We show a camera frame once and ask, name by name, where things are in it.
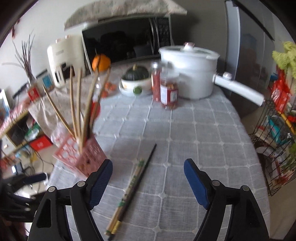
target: bottle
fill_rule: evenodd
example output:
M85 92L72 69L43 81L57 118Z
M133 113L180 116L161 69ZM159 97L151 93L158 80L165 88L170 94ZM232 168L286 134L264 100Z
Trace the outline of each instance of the bottle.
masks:
M152 95L153 100L160 102L160 73L162 64L154 61L151 63L151 82L152 82Z
M160 75L160 101L166 109L175 109L178 104L179 73L168 71Z

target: white appliance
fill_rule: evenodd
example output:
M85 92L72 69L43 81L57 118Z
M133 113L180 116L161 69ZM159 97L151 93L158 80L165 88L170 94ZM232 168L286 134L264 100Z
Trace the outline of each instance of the white appliance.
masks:
M65 85L70 76L70 66L77 75L82 69L82 77L85 75L84 50L81 35L65 36L49 45L47 55L54 84L57 87Z
M161 61L180 73L179 96L200 99L212 93L217 84L261 106L264 96L259 92L232 81L229 73L223 77L216 74L219 54L207 49L194 47L193 43L185 46L166 46L159 49Z

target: green pumpkin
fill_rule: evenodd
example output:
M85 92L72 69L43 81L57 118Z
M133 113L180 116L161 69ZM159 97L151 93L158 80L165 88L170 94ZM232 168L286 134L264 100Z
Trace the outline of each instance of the green pumpkin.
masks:
M144 80L149 78L148 70L143 66L137 66L134 64L132 68L129 68L126 73L122 76L123 80Z

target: black chopstick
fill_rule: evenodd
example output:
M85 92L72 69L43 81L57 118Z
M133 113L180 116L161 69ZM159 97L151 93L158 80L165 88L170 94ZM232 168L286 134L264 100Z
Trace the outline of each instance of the black chopstick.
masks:
M146 164L144 166L144 169L143 169L142 173L140 174L139 178L137 179L135 185L133 186L133 188L132 188L132 190L130 192L130 195L127 197L126 202L125 202L121 212L119 213L118 220L117 220L114 228L112 229L112 232L111 232L111 234L110 234L110 236L108 238L108 241L113 240L113 238L114 238L114 236L115 236L115 234L117 232L117 229L120 226L120 224L121 224L121 222L122 222L122 220L124 218L124 215L125 215L126 211L128 210L128 207L129 207L129 205L130 205L130 203L131 203L131 201L133 199L133 196L135 195L135 193L136 193L136 191L137 191L137 189L138 189L138 187L140 185L140 182L141 182L141 180L142 180L142 178L143 178L143 176L145 174L145 171L146 171L146 169L148 167L148 164L152 159L152 155L153 155L153 153L155 151L155 148L156 148L156 144L154 145L154 147L153 147L153 149L152 149L152 151L151 151L151 153L149 155L149 158L148 158L148 160L147 160L147 162L146 162Z

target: gray checkered tablecloth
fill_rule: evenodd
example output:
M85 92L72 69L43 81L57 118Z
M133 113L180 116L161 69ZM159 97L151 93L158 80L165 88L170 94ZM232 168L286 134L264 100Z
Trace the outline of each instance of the gray checkered tablecloth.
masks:
M151 96L130 98L118 94L102 100L101 105L95 135L113 162L113 174L92 214L105 240L103 233L138 159L147 158L154 143L157 149L116 240L193 240L205 209L197 203L184 175L187 158L225 186L248 185L269 229L267 188L259 160L237 112L220 88L214 87L206 99L179 99L179 107L173 111L153 102ZM79 180L57 161L49 185L66 188ZM70 207L67 214L73 240L77 241ZM227 207L218 240L224 240L229 217Z

